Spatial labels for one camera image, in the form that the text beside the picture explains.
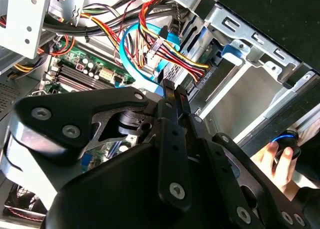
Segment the blue ring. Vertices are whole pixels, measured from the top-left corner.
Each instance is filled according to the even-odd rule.
[[[281,136],[278,136],[276,137],[275,139],[273,139],[271,142],[276,142],[277,140],[281,139],[281,138],[294,138],[295,136],[294,135],[290,135],[290,134],[287,134],[287,135],[281,135]]]

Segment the ventilation grille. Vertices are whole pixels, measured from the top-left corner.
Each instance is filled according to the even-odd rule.
[[[20,96],[20,91],[0,83],[0,113],[6,111],[7,107]]]

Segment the black knob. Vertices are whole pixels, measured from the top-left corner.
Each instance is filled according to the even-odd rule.
[[[272,140],[272,142],[277,142],[279,144],[278,151],[276,152],[275,162],[278,163],[282,153],[284,152],[285,148],[292,148],[293,155],[292,159],[296,159],[301,154],[300,147],[298,146],[298,138],[299,135],[297,132],[293,130],[286,130],[278,137]]]

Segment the finger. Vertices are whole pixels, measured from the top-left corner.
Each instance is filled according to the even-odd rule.
[[[288,171],[288,181],[290,182],[292,179],[292,176],[295,172],[296,164],[297,164],[297,159],[294,159],[291,161],[290,166],[289,166],[289,171]]]
[[[274,159],[278,150],[278,143],[276,141],[268,144],[268,147],[263,155],[261,160],[261,168],[263,168],[265,173],[272,173],[272,166],[274,163]]]
[[[284,149],[280,157],[279,163],[276,166],[274,174],[274,179],[279,184],[285,185],[288,183],[289,168],[292,162],[293,153],[293,150],[290,147],[287,147],[286,149]]]
[[[267,145],[265,145],[261,150],[259,150],[256,154],[254,154],[251,157],[251,160],[256,162],[256,163],[260,163],[262,161],[262,158],[264,158],[264,154],[267,150],[267,148],[269,147],[271,143],[268,143]]]

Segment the hand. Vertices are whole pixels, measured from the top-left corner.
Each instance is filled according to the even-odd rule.
[[[289,199],[291,195],[286,194],[286,190],[292,193],[292,185],[287,188],[288,183],[291,182],[293,173],[295,171],[297,159],[292,160],[293,150],[287,147],[281,155],[281,158],[276,166],[273,166],[275,156],[278,150],[278,143],[276,141],[269,143],[263,149],[258,151],[251,157],[252,161],[258,168],[276,185],[281,192],[283,192]]]

